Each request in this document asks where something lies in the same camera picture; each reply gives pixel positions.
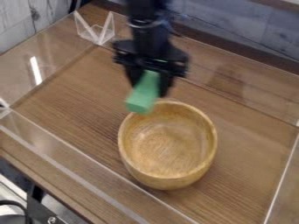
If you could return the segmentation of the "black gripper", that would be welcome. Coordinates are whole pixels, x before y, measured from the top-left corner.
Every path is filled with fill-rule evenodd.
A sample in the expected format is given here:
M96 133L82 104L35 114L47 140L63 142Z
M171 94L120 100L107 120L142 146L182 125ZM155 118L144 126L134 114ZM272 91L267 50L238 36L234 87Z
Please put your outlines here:
M126 68L126 76L134 87L144 70L159 73L159 96L166 97L174 84L174 76L184 77L190 57L171 41L176 35L168 22L128 23L132 38L114 43L115 62Z

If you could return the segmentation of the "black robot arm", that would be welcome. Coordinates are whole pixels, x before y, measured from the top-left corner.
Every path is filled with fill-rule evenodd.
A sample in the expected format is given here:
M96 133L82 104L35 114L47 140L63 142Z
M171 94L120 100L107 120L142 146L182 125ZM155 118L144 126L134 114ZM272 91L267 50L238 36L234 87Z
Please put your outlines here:
M114 61L126 69L132 87L144 71L158 73L159 96L166 97L175 77L186 77L190 56L171 38L171 0L126 0L127 24L132 38L114 42Z

